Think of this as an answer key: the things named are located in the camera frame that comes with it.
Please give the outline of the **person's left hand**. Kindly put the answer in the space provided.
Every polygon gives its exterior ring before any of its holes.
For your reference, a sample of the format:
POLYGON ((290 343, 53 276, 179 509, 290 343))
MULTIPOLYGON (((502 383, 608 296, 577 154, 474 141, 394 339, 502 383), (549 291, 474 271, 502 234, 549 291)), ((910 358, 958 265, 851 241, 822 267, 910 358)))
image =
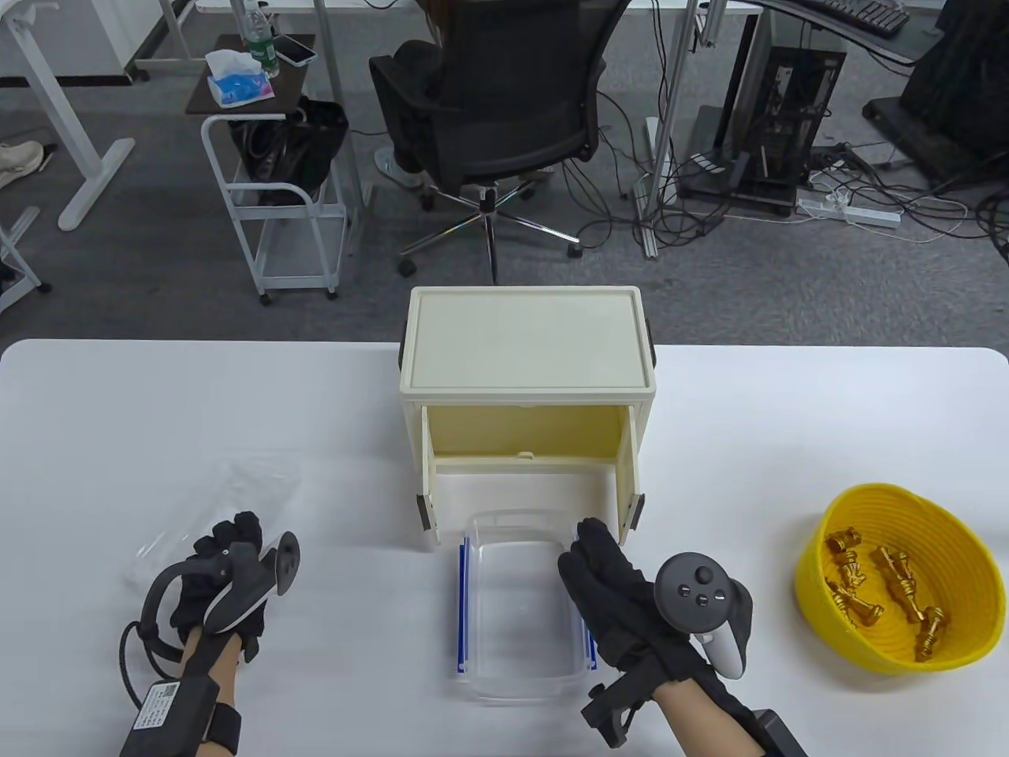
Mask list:
MULTIPOLYGON (((188 561, 210 560, 231 548, 234 543, 249 543, 258 553, 262 550, 262 526, 255 513, 238 513, 231 520, 220 520, 211 533, 192 544, 188 561)), ((176 629, 180 641, 188 642, 195 628, 202 628, 204 618, 217 594, 223 591, 218 578, 209 576, 181 577, 181 593, 177 608, 170 616, 170 626, 176 629)), ((244 661, 249 663, 259 653, 259 638, 266 628, 266 601, 262 601, 233 629, 241 638, 244 661)))

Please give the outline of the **person's right hand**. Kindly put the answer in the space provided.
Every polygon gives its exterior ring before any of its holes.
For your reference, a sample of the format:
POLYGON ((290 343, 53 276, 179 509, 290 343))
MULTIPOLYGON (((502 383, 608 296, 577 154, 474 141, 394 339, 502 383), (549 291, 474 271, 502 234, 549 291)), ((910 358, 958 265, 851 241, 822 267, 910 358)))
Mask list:
POLYGON ((590 516, 576 534, 557 566, 601 658, 620 672, 649 661, 663 684, 693 679, 711 697, 727 692, 688 635, 663 619, 653 584, 628 561, 608 526, 590 516))

